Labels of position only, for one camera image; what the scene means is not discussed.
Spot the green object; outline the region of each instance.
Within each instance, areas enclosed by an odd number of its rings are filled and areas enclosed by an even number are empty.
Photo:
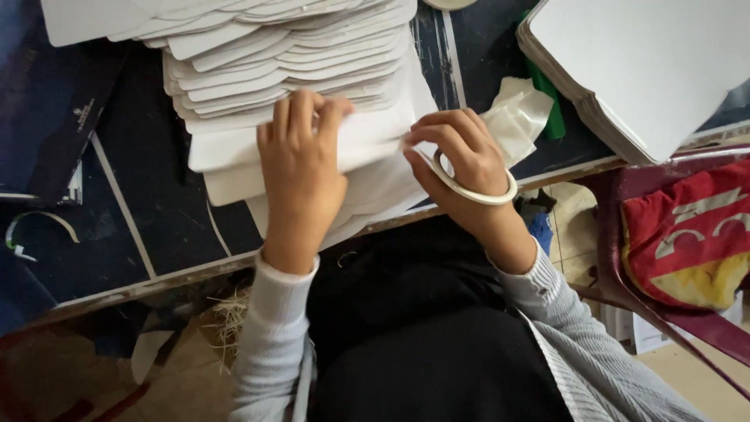
[[[530,11],[525,11],[521,15],[523,20]],[[563,114],[560,112],[560,101],[557,99],[557,89],[555,85],[542,73],[541,70],[532,62],[528,57],[526,59],[526,68],[529,69],[529,75],[531,81],[534,84],[534,88],[543,93],[547,94],[554,100],[552,104],[552,110],[550,111],[550,117],[547,119],[547,125],[544,127],[544,134],[547,135],[548,139],[560,139],[565,136],[565,122],[563,121]]]

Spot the tape roll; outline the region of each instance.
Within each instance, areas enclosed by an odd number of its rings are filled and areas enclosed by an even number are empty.
[[[443,151],[440,149],[435,151],[435,155],[432,156],[432,168],[437,176],[451,189],[456,191],[462,197],[473,200],[474,202],[483,203],[484,205],[503,205],[511,202],[515,195],[518,193],[518,184],[515,178],[511,174],[510,170],[505,169],[505,174],[508,177],[508,191],[502,196],[490,196],[485,194],[479,194],[474,191],[470,191],[467,188],[461,186],[454,178],[450,177],[440,163],[440,157],[443,155]]]

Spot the knit cuff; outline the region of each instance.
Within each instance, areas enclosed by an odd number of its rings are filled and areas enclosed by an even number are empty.
[[[315,257],[313,270],[303,276],[282,273],[256,255],[255,281],[250,301],[256,315],[267,324],[291,324],[305,314],[310,283],[320,266]]]
[[[565,279],[557,272],[536,239],[534,243],[536,259],[531,270],[526,274],[513,275],[498,269],[499,282],[503,292],[516,303],[525,306],[546,306],[560,294]]]

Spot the hand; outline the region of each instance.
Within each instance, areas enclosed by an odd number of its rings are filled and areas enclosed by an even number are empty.
[[[277,270],[302,275],[313,268],[347,192],[336,144],[341,121],[353,111],[347,99],[324,99],[302,89],[278,101],[273,122],[257,128],[269,207],[263,258]]]
[[[479,194],[500,196],[508,191],[508,177],[500,148],[482,119],[471,109],[440,111],[412,126],[406,144],[436,143],[463,187]],[[404,152],[414,177],[458,225],[487,249],[493,262],[507,273],[526,273],[536,259],[536,243],[512,203],[484,205],[462,197],[432,171],[420,155]]]

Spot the chair backrest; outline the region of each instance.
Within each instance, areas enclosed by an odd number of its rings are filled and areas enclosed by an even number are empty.
[[[646,167],[623,167],[579,179],[576,183],[591,190],[598,204],[597,244],[600,289],[611,300],[621,302],[672,340],[690,351],[750,400],[750,393],[682,337],[668,323],[702,339],[739,362],[750,366],[750,333],[711,311],[690,311],[666,306],[643,294],[626,275],[620,260],[623,224],[620,203],[667,187],[703,170],[750,158],[750,145],[700,149],[677,154],[670,161]]]

